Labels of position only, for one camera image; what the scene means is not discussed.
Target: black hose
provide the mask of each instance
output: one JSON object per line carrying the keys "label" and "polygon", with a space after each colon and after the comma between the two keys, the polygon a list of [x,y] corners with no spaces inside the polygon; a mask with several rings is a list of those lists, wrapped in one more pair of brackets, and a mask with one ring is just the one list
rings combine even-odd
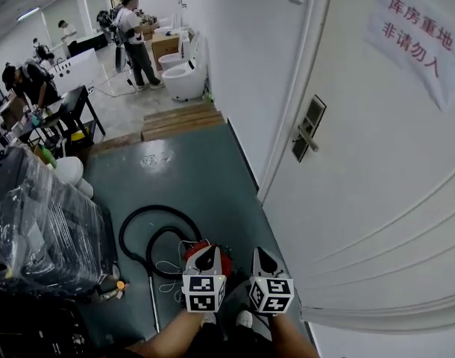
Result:
{"label": "black hose", "polygon": [[201,241],[201,233],[199,232],[198,227],[196,226],[195,222],[188,216],[182,213],[181,211],[176,210],[175,208],[159,205],[159,204],[153,204],[150,206],[144,206],[139,208],[136,211],[133,211],[123,222],[122,227],[120,228],[120,234],[119,234],[119,244],[120,248],[122,249],[123,253],[126,254],[128,257],[130,257],[132,260],[137,261],[140,263],[143,268],[145,268],[146,273],[148,274],[149,277],[153,277],[153,273],[156,273],[158,276],[167,278],[170,280],[178,280],[181,279],[182,274],[181,273],[166,273],[161,270],[159,270],[155,264],[153,263],[153,259],[151,257],[151,252],[153,251],[153,246],[154,243],[158,240],[158,238],[163,235],[166,232],[173,232],[176,234],[180,240],[186,240],[189,241],[189,238],[183,233],[182,230],[180,230],[177,227],[173,226],[168,226],[168,227],[163,227],[159,230],[157,230],[154,235],[150,238],[150,241],[146,247],[146,259],[143,259],[141,256],[138,254],[135,254],[126,248],[125,245],[125,231],[127,226],[130,224],[130,222],[138,216],[140,213],[145,213],[148,211],[164,211],[167,213],[171,213],[178,218],[184,220],[192,229],[192,232],[195,234],[196,241]]}

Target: green floor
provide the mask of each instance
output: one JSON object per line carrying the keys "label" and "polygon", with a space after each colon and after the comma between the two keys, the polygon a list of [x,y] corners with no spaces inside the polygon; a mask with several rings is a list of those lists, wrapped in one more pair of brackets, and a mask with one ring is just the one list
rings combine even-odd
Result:
{"label": "green floor", "polygon": [[[92,156],[84,177],[110,210],[117,240],[120,226],[132,211],[148,204],[165,204],[191,217],[210,242],[229,245],[234,266],[247,274],[254,247],[262,245],[278,253],[227,125]],[[153,232],[173,223],[173,218],[161,213],[141,215],[128,228],[126,244],[143,256]],[[188,229],[185,233],[192,237]],[[155,248],[154,261],[176,263],[178,243],[175,236],[163,236]],[[121,300],[81,308],[97,346],[120,337],[149,338],[155,333],[145,270],[117,248],[122,276],[130,287]],[[163,283],[166,281],[155,278],[157,287]],[[180,310],[174,300],[175,290],[156,292],[161,326]]]}

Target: green bottle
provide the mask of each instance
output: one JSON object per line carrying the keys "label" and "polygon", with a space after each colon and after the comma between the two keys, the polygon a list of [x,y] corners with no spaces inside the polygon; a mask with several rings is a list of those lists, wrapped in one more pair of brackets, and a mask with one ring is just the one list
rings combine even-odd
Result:
{"label": "green bottle", "polygon": [[42,154],[45,158],[47,158],[48,162],[51,164],[51,166],[56,169],[57,168],[57,161],[54,158],[54,155],[50,152],[48,148],[46,148],[44,145],[42,146]]}

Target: door lock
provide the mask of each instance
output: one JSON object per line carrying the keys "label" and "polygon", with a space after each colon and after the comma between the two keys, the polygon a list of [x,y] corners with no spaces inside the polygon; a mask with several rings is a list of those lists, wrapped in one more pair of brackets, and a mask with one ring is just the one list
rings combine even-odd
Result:
{"label": "door lock", "polygon": [[319,145],[317,145],[312,137],[324,115],[325,108],[324,102],[322,102],[317,95],[314,96],[313,100],[310,102],[304,120],[297,126],[299,134],[297,138],[292,141],[294,143],[292,152],[299,162],[304,158],[309,146],[314,152],[319,150]]}

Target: ceiling light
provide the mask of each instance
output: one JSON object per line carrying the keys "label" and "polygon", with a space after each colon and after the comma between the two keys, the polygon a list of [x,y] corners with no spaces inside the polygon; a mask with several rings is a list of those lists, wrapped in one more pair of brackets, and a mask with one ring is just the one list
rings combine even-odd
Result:
{"label": "ceiling light", "polygon": [[40,7],[34,8],[33,10],[29,10],[27,13],[24,13],[23,15],[21,15],[21,16],[17,19],[17,21],[21,21],[21,20],[23,20],[25,17],[29,17],[32,13],[36,13],[39,9],[40,9]]}

